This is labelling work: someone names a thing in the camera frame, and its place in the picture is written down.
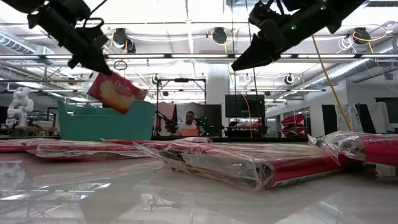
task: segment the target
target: plastic basket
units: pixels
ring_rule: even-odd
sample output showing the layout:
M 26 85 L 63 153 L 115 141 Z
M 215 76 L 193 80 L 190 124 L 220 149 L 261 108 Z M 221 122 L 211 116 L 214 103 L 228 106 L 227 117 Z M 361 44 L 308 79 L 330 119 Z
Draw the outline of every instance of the plastic basket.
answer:
M 126 114 L 111 108 L 78 108 L 58 101 L 61 138 L 76 141 L 103 139 L 150 140 L 155 119 L 155 106 L 135 101 Z

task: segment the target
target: man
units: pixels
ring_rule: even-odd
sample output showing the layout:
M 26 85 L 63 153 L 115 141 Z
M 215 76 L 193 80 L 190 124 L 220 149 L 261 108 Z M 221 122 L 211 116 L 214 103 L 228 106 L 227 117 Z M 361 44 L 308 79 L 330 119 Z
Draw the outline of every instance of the man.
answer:
M 178 124 L 177 135 L 182 135 L 184 129 L 198 129 L 195 121 L 195 114 L 188 111 L 185 115 L 185 122 Z

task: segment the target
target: desk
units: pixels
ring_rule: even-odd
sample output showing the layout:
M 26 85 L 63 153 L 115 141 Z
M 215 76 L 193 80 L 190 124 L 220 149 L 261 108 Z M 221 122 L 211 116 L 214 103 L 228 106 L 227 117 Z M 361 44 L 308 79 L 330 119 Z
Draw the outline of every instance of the desk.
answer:
M 1 183 L 8 188 L 0 218 L 10 223 L 395 224 L 398 218 L 396 184 L 362 174 L 248 192 L 152 159 L 55 164 L 5 156 L 0 166 L 18 177 Z

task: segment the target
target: white column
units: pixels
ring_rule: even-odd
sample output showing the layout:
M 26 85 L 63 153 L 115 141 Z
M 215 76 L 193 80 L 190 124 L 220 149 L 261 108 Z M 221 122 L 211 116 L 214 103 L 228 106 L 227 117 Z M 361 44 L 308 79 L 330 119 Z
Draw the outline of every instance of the white column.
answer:
M 221 104 L 221 117 L 224 127 L 229 125 L 225 117 L 225 95 L 229 94 L 229 70 L 226 64 L 209 65 L 206 81 L 207 104 Z

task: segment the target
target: robotic arm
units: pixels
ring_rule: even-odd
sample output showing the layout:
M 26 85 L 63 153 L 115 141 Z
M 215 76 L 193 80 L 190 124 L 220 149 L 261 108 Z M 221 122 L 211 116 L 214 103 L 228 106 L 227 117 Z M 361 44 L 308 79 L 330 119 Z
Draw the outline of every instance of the robotic arm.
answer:
M 110 74 L 102 53 L 108 38 L 101 26 L 104 20 L 91 18 L 92 12 L 83 0 L 3 0 L 14 9 L 28 14 L 29 28 L 37 25 L 57 39 L 59 46 L 64 46 L 72 54 L 68 62 L 70 68 L 78 63 L 91 70 Z M 96 27 L 75 28 L 77 21 L 99 20 Z
M 77 21 L 90 19 L 94 11 L 84 0 L 3 0 L 14 9 L 27 13 L 29 27 L 36 25 L 45 29 L 72 54 L 70 68 L 78 63 L 97 72 L 110 74 L 102 46 L 108 38 L 102 33 L 104 20 L 96 27 L 75 28 Z M 341 22 L 365 0 L 283 0 L 292 15 L 284 14 L 281 0 L 276 0 L 281 14 L 271 9 L 274 0 L 265 4 L 259 1 L 249 15 L 249 22 L 260 28 L 254 34 L 251 46 L 240 56 L 232 69 L 244 70 L 265 66 L 280 59 L 280 55 L 324 27 L 335 33 Z
M 334 34 L 341 22 L 365 0 L 276 0 L 281 14 L 271 9 L 274 0 L 259 1 L 250 12 L 249 22 L 260 28 L 250 47 L 232 64 L 234 71 L 268 65 L 280 55 L 324 27 Z

